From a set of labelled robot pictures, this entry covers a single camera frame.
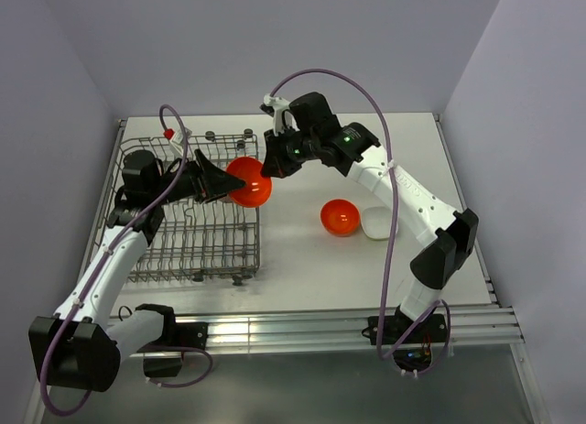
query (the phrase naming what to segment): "gray wall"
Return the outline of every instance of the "gray wall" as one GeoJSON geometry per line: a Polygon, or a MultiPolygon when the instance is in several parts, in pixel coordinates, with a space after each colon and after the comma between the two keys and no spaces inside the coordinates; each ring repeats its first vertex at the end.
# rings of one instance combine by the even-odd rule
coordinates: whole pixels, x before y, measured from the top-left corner
{"type": "Polygon", "coordinates": [[[584,422],[586,0],[501,0],[445,113],[497,294],[555,422],[584,422]]]}
{"type": "Polygon", "coordinates": [[[2,422],[34,382],[27,331],[75,282],[114,121],[43,0],[0,0],[2,422]]]}
{"type": "MultiPolygon", "coordinates": [[[[256,113],[293,71],[355,77],[385,111],[445,108],[498,0],[47,0],[120,115],[256,113]]],[[[340,112],[359,94],[309,77],[340,112]]]]}

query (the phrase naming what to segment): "white table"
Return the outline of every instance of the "white table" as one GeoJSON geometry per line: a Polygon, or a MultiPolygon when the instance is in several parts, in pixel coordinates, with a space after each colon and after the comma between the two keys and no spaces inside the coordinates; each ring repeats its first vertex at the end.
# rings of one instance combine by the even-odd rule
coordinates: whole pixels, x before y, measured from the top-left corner
{"type": "MultiPolygon", "coordinates": [[[[359,122],[384,143],[375,114],[338,114],[341,123],[359,122]]],[[[432,114],[386,114],[396,160],[442,200],[460,208],[450,165],[432,114]]],[[[265,115],[188,116],[184,122],[194,133],[241,133],[252,128],[262,134],[270,128],[265,115]]],[[[169,125],[175,124],[169,118],[169,125]]],[[[156,117],[128,119],[123,140],[161,136],[156,117]]],[[[371,309],[378,305],[386,242],[368,239],[362,231],[347,238],[334,237],[320,224],[321,206],[344,198],[359,208],[380,205],[362,186],[347,180],[319,161],[306,163],[288,179],[273,180],[273,194],[261,208],[261,267],[242,287],[231,279],[204,283],[129,283],[116,301],[135,307],[140,303],[172,306],[181,314],[238,314],[306,310],[371,309]]],[[[421,250],[408,229],[399,225],[388,292],[388,306],[405,296],[412,275],[409,262],[421,250]]],[[[450,305],[491,303],[478,256],[472,254],[445,290],[450,305]]]]}

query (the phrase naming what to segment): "orange bowl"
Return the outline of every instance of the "orange bowl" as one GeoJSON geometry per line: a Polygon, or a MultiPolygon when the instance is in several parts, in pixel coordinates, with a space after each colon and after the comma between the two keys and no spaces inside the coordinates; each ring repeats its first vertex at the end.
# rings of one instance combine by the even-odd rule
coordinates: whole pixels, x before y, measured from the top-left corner
{"type": "Polygon", "coordinates": [[[347,200],[331,200],[321,208],[321,223],[336,236],[353,234],[360,225],[360,212],[347,200]]]}
{"type": "Polygon", "coordinates": [[[256,158],[239,157],[230,162],[226,172],[246,181],[242,189],[228,195],[243,207],[259,207],[266,203],[273,190],[273,182],[260,175],[263,164],[256,158]]]}

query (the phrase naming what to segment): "dish rack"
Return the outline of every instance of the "dish rack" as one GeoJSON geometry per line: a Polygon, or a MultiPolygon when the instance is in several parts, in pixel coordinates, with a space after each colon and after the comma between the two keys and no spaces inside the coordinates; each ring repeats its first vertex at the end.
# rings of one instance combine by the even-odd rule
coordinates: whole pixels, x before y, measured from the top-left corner
{"type": "MultiPolygon", "coordinates": [[[[243,134],[190,138],[190,159],[199,148],[218,168],[233,159],[258,159],[258,141],[252,130],[243,134]]],[[[132,138],[121,142],[114,170],[107,182],[94,256],[103,238],[105,221],[114,208],[114,196],[122,186],[122,162],[130,152],[151,151],[166,169],[176,158],[165,137],[132,138]]],[[[260,212],[232,203],[227,197],[202,204],[188,198],[163,206],[165,219],[145,254],[128,276],[130,283],[178,281],[202,282],[206,277],[230,277],[235,285],[255,275],[260,266],[260,212]]]]}

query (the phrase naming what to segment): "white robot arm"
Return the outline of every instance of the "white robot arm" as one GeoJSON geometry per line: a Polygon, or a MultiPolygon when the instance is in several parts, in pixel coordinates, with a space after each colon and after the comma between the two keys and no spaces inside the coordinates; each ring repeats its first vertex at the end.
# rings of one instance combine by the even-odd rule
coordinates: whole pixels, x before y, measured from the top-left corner
{"type": "Polygon", "coordinates": [[[470,210],[457,212],[402,167],[389,167],[386,151],[378,139],[360,124],[340,126],[325,98],[317,92],[291,103],[265,96],[261,110],[274,117],[274,128],[265,132],[266,177],[288,177],[301,169],[305,161],[319,159],[365,186],[392,208],[393,189],[388,173],[393,168],[399,217],[424,247],[411,262],[415,278],[398,308],[415,321],[440,298],[448,279],[472,252],[478,225],[476,215],[470,210]],[[288,113],[295,118],[299,130],[277,120],[277,116],[288,113]]]}
{"type": "Polygon", "coordinates": [[[162,205],[186,197],[215,201],[241,189],[245,182],[216,168],[199,149],[180,174],[170,169],[163,172],[161,167],[161,161],[147,150],[125,156],[124,185],[116,193],[98,255],[54,315],[37,317],[31,324],[28,337],[37,374],[39,379],[41,372],[46,375],[48,385],[103,392],[130,354],[150,343],[178,345],[173,341],[179,325],[171,307],[141,305],[124,322],[108,328],[114,302],[163,222],[162,205]]]}

